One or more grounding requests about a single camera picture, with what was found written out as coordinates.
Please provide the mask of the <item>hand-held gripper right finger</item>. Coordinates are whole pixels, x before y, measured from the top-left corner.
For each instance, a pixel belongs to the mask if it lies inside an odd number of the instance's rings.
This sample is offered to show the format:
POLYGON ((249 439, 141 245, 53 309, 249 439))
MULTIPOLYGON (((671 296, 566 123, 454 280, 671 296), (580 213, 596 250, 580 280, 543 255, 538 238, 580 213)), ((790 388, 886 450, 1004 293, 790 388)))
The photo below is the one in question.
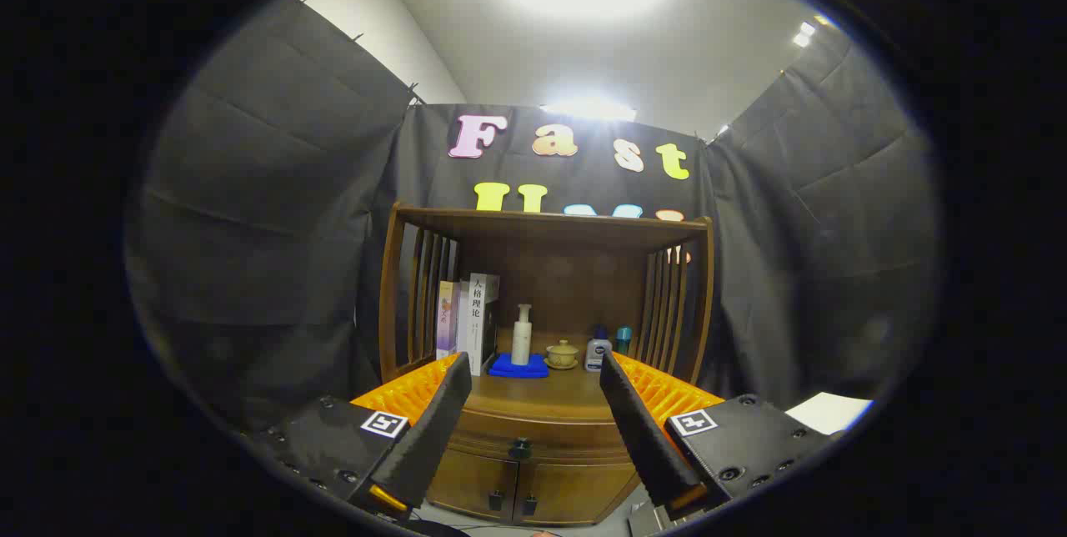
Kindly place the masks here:
POLYGON ((720 398, 617 352, 599 386, 644 491, 672 520, 758 493, 834 442, 758 395, 720 398))

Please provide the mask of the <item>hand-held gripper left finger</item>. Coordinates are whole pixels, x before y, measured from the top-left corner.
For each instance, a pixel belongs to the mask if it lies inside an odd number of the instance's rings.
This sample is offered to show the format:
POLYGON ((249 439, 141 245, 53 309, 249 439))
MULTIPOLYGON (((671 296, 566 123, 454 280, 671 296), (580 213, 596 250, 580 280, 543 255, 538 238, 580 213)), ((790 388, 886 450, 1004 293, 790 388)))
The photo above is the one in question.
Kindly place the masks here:
POLYGON ((472 388, 464 352, 354 398, 321 396, 250 435, 264 461, 365 514, 407 520, 437 475, 472 388))

